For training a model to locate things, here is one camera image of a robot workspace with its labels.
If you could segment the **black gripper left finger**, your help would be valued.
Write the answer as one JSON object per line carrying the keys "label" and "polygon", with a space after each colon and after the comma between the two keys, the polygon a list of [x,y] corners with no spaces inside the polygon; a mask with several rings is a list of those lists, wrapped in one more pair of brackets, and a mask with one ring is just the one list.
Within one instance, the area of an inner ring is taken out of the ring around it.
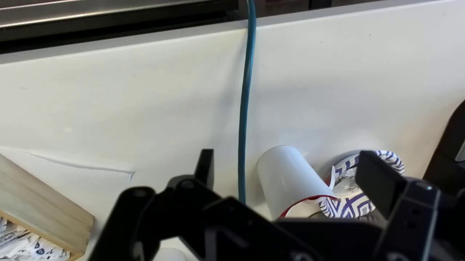
{"label": "black gripper left finger", "polygon": [[204,184],[207,189],[213,187],[213,151],[212,149],[202,149],[196,170],[194,178]]}

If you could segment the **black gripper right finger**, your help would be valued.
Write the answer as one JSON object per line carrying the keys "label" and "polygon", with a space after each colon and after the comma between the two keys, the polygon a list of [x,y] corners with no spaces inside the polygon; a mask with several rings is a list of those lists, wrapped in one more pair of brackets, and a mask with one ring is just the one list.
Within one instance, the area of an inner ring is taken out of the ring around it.
{"label": "black gripper right finger", "polygon": [[358,154],[356,183],[385,219],[406,187],[406,180],[372,151]]}

